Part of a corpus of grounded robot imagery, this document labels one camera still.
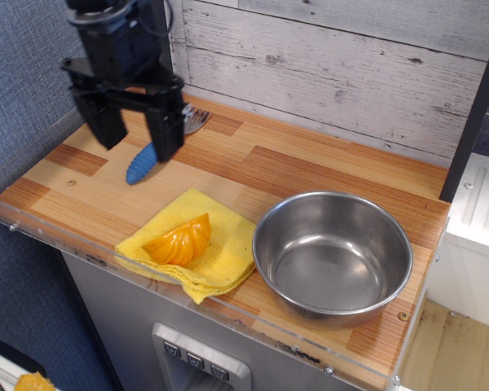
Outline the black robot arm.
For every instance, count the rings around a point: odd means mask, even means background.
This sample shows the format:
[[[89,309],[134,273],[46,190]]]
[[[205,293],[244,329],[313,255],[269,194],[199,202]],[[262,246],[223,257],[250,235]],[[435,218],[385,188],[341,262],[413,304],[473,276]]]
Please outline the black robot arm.
[[[167,1],[69,1],[66,15],[85,48],[61,68],[72,97],[98,141],[112,149],[127,135],[122,111],[144,114],[159,162],[183,146],[188,109],[183,80],[172,70]]]

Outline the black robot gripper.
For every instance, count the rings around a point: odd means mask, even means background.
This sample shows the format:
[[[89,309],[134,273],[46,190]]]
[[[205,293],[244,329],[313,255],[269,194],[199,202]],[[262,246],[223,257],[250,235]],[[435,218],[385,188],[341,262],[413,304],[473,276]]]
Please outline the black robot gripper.
[[[62,63],[72,80],[78,111],[108,150],[127,135],[122,109],[146,111],[157,161],[166,163],[183,146],[183,81],[160,61],[161,44],[151,32],[151,7],[70,7],[85,57]]]

